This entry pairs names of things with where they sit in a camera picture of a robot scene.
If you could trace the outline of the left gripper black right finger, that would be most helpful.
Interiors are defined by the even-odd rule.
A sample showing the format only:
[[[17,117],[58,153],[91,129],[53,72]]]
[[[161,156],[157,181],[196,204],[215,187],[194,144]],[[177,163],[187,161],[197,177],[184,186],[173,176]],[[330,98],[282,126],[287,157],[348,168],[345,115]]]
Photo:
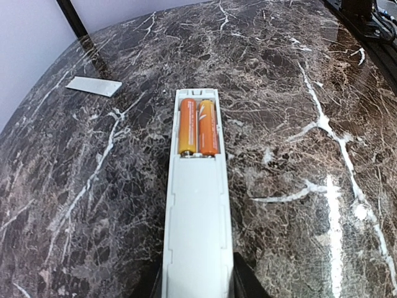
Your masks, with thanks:
[[[233,253],[234,296],[237,298],[271,298],[253,270],[238,252]]]

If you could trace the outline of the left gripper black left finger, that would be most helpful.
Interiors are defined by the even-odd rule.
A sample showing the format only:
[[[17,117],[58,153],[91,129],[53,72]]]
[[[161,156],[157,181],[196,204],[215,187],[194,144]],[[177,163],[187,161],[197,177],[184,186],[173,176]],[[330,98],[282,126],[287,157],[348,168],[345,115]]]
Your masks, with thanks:
[[[132,292],[132,298],[161,298],[162,265],[153,263]]]

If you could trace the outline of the white remote control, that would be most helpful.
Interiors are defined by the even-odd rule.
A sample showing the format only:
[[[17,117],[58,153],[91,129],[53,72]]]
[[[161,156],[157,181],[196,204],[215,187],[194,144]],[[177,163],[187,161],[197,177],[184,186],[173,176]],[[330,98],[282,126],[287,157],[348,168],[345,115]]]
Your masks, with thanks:
[[[180,108],[191,98],[215,104],[219,153],[181,156]],[[234,297],[233,241],[220,100],[217,89],[175,95],[164,224],[161,297]]]

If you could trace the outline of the white battery cover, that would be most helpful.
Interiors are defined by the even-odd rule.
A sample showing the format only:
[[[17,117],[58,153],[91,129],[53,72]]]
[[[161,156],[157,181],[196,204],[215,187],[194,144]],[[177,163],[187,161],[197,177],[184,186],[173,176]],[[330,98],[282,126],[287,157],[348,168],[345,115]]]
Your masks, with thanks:
[[[106,79],[75,76],[66,88],[105,97],[112,97],[122,86],[122,82]]]

